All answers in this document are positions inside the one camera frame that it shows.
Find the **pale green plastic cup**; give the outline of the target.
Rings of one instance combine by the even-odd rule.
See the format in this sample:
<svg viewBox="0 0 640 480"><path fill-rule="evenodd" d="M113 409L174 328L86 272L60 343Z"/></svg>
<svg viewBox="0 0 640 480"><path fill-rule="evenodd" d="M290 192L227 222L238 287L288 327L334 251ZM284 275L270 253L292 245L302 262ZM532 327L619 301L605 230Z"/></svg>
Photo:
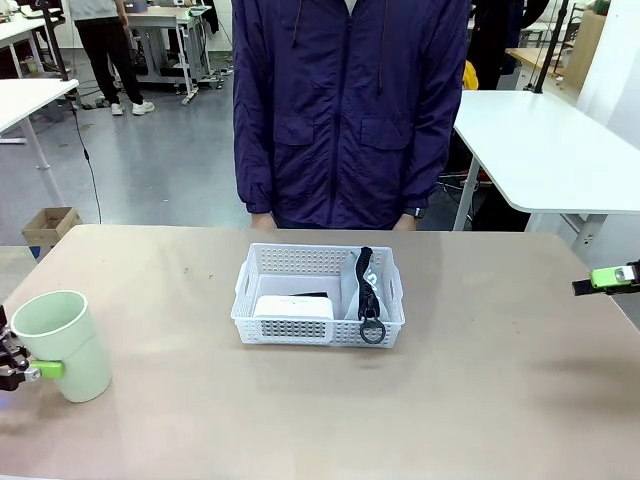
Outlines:
<svg viewBox="0 0 640 480"><path fill-rule="evenodd" d="M84 294L59 290L39 295L14 312L10 328L38 362L61 365L53 383L66 400L87 402L109 387L109 356Z"/></svg>

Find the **white rectangular box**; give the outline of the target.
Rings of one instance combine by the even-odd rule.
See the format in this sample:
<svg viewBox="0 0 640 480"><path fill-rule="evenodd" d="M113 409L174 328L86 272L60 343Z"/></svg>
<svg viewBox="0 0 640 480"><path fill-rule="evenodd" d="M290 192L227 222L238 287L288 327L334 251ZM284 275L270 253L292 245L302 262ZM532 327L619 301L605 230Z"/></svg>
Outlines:
<svg viewBox="0 0 640 480"><path fill-rule="evenodd" d="M334 311L328 297L264 295L256 301L253 316L333 320Z"/></svg>

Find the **grey pouch with black strap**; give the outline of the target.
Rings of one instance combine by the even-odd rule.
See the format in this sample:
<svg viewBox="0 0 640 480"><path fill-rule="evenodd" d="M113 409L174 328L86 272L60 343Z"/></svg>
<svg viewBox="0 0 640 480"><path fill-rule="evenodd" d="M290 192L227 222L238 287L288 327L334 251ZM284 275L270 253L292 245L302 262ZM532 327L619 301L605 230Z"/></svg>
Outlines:
<svg viewBox="0 0 640 480"><path fill-rule="evenodd" d="M343 319L359 323L358 333L365 343L381 344L389 313L383 299L381 270L374 262L372 248L363 246L349 252L342 266L340 288Z"/></svg>

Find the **person left forearm purple sleeve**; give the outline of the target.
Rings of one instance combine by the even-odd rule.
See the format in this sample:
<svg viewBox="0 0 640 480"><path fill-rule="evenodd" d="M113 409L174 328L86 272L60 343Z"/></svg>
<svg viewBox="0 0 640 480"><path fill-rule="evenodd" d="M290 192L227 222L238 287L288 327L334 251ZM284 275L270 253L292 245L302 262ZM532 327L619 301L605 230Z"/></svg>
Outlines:
<svg viewBox="0 0 640 480"><path fill-rule="evenodd" d="M402 177L402 208L425 209L443 171L450 149L455 115L425 116L414 125Z"/></svg>

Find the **person right forearm purple sleeve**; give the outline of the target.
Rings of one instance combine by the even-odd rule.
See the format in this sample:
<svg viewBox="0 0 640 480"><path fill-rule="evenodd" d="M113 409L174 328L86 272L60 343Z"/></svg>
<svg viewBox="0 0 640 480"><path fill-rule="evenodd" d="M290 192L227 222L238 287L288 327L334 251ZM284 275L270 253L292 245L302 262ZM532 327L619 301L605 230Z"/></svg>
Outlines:
<svg viewBox="0 0 640 480"><path fill-rule="evenodd" d="M237 193L250 214L272 210L271 131L248 117L234 120L234 159Z"/></svg>

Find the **white perforated plastic basket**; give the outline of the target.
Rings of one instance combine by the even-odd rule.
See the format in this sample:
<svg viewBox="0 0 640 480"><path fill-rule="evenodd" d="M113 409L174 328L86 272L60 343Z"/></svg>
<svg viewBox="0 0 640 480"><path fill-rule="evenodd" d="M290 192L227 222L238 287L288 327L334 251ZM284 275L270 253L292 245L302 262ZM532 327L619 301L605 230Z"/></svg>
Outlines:
<svg viewBox="0 0 640 480"><path fill-rule="evenodd" d="M241 266L231 317L245 344L316 345L391 348L405 323L400 272L389 247L370 247L380 268L383 299L389 313L386 337L369 345L358 333L359 323L341 315L340 274L346 256L360 246L253 243ZM334 319L256 318L254 307L264 295L288 296L327 292Z"/></svg>

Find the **large white table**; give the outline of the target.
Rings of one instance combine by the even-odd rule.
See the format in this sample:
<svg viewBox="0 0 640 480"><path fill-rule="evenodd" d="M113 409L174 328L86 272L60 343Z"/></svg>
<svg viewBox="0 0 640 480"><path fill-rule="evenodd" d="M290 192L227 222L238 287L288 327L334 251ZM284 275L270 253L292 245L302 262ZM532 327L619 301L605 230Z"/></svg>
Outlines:
<svg viewBox="0 0 640 480"><path fill-rule="evenodd" d="M576 253L608 217L640 216L640 150L553 95L466 90L455 130L472 153L456 231L465 227L480 171L529 214L526 231L560 216L577 234Z"/></svg>

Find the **wooden top table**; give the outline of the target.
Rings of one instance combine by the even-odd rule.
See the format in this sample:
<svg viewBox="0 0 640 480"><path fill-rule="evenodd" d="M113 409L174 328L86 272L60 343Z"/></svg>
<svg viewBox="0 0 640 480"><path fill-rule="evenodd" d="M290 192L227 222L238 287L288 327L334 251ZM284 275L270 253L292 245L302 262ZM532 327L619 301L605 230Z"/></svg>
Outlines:
<svg viewBox="0 0 640 480"><path fill-rule="evenodd" d="M518 47L507 48L506 53L515 60L515 89L533 90L541 76L547 50L535 47ZM569 59L570 53L561 53L558 49L554 51L543 83L543 92L551 92L552 90L567 91L572 94L580 92L578 87L569 82L565 74L565 60Z"/></svg>

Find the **tall cardboard panel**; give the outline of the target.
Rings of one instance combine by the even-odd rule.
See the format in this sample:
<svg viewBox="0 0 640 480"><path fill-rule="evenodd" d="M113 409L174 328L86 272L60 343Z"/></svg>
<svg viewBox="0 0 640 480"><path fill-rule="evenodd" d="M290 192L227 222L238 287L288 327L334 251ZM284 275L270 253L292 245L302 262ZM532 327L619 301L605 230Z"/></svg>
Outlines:
<svg viewBox="0 0 640 480"><path fill-rule="evenodd" d="M564 69L563 84L579 93L590 70L606 16L586 10L583 13L568 65Z"/></svg>

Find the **white side table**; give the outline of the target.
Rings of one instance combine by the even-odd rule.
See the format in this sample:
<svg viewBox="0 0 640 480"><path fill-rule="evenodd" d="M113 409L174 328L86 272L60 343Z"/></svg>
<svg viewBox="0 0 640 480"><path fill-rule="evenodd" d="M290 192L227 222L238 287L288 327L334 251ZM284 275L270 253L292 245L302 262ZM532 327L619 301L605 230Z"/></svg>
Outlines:
<svg viewBox="0 0 640 480"><path fill-rule="evenodd" d="M0 133L18 125L30 147L36 169L56 207L65 205L30 121L30 115L79 86L77 79L19 78L0 80Z"/></svg>

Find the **black hanging coat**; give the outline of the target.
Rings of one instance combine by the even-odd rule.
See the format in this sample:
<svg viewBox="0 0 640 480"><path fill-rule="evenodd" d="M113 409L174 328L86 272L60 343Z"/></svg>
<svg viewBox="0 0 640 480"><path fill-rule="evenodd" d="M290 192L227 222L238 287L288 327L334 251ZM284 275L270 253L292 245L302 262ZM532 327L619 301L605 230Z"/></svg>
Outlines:
<svg viewBox="0 0 640 480"><path fill-rule="evenodd" d="M517 43L524 0L471 0L474 27L467 60L475 68L479 90L495 90L505 49Z"/></svg>

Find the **navy purple jacket torso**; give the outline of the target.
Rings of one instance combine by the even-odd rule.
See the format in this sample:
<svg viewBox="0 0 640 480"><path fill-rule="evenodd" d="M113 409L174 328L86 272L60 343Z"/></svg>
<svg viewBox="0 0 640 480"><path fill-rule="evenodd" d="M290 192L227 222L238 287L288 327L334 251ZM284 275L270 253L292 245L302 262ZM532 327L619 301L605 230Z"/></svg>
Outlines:
<svg viewBox="0 0 640 480"><path fill-rule="evenodd" d="M470 0L233 0L234 120L273 142L280 228L394 230L419 118L457 115Z"/></svg>

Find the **background person black trousers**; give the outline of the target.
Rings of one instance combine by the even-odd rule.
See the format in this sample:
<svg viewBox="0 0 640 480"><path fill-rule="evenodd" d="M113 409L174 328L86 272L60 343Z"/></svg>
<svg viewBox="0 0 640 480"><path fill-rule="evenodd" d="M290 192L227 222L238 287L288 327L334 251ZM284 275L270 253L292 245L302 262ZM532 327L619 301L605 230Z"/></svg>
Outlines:
<svg viewBox="0 0 640 480"><path fill-rule="evenodd" d="M97 84L113 116L122 116L118 90L109 69L112 64L132 103L132 113L142 116L155 110L143 98L130 54L125 29L128 17L123 0L68 0L71 18L89 58Z"/></svg>

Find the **background white shelf table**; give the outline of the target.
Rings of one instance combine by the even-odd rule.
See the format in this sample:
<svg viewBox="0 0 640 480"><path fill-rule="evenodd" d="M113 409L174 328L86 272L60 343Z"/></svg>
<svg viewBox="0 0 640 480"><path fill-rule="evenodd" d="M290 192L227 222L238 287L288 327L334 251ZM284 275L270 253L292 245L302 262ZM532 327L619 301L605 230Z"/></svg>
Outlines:
<svg viewBox="0 0 640 480"><path fill-rule="evenodd" d="M20 61L15 51L15 45L22 41L28 41L31 53L34 56L37 71L44 73L44 66L38 47L36 46L35 31L45 26L43 18L24 18L13 16L8 22L0 23L0 49L8 48L13 60L14 68L19 78L22 78Z"/></svg>

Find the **background white metal desk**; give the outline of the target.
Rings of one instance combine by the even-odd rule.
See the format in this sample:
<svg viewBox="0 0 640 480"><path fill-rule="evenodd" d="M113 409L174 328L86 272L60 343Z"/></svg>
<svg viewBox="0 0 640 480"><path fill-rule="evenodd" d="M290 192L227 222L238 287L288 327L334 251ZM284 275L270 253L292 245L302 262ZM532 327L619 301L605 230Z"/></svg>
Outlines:
<svg viewBox="0 0 640 480"><path fill-rule="evenodd" d="M208 6L150 6L128 14L137 79L167 84L189 104L199 86L216 80L206 46Z"/></svg>

